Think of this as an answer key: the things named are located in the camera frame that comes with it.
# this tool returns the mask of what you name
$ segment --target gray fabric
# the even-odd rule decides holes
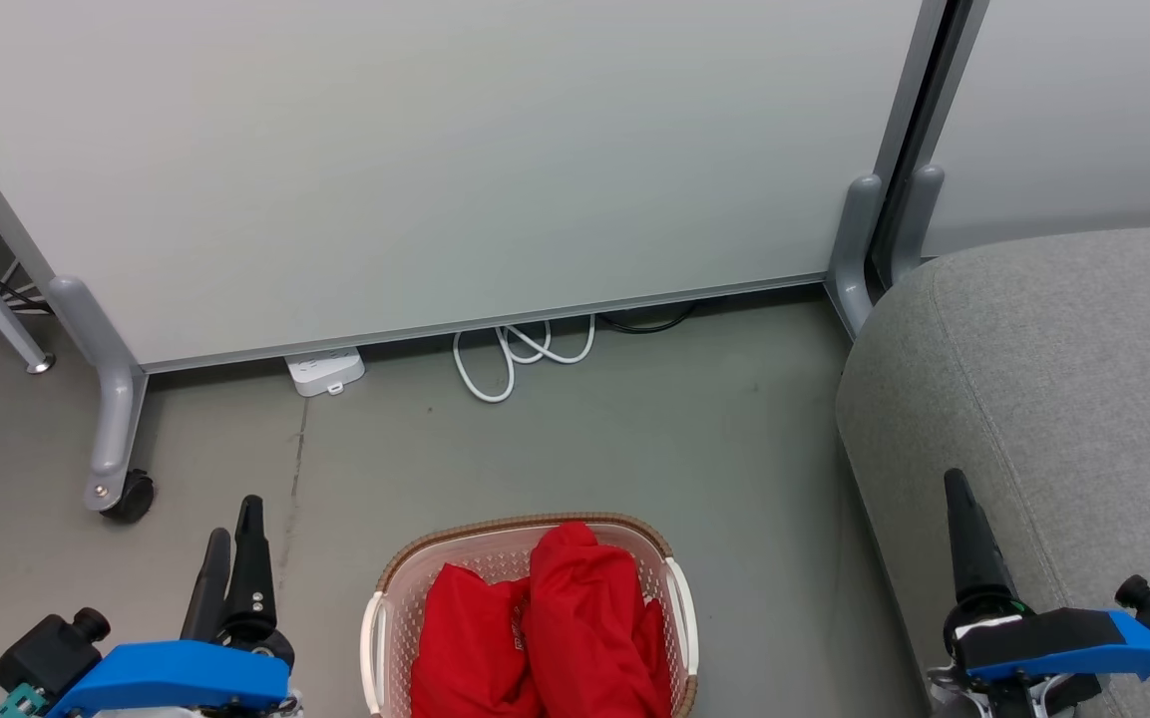
[[[952,605],[943,472],[961,467],[1037,610],[1150,580],[1150,230],[934,260],[876,305],[838,426],[921,667]],[[1118,677],[1082,715],[1150,718]]]

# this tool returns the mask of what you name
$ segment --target black wheel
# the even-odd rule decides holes
[[[100,515],[115,524],[133,524],[145,518],[150,512],[150,505],[153,504],[154,479],[141,468],[133,468],[126,473],[123,495],[118,497],[117,504],[101,511]]]

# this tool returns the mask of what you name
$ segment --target gray floor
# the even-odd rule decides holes
[[[508,514],[610,510],[653,524],[688,572],[703,647],[695,715],[920,713],[838,459],[846,345],[822,301],[599,333],[583,364],[521,367],[498,406],[473,399],[442,350],[365,351],[363,381],[310,400],[275,362],[155,377],[137,446],[160,491],[136,527],[82,509],[95,376],[51,319],[29,326],[59,362],[28,376],[0,337],[0,654],[44,614],[82,605],[109,617],[109,644],[177,635],[209,528],[259,494],[293,682],[314,715],[363,715],[356,632],[406,542]],[[560,337],[560,350],[580,342]],[[491,346],[467,351],[488,390],[498,361]]]

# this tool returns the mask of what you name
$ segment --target plastic basket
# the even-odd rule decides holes
[[[583,521],[599,542],[637,559],[642,590],[662,602],[672,713],[688,717],[698,690],[698,624],[685,573],[665,537],[620,513],[547,513],[451,528],[411,542],[384,568],[361,622],[361,683],[370,715],[409,718],[411,664],[424,627],[424,597],[442,566],[470,568],[486,582],[529,575],[530,550],[549,528]]]

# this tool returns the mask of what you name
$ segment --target white power strip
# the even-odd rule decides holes
[[[286,356],[286,368],[291,371],[300,396],[342,394],[343,385],[360,380],[366,373],[361,354],[352,346]]]

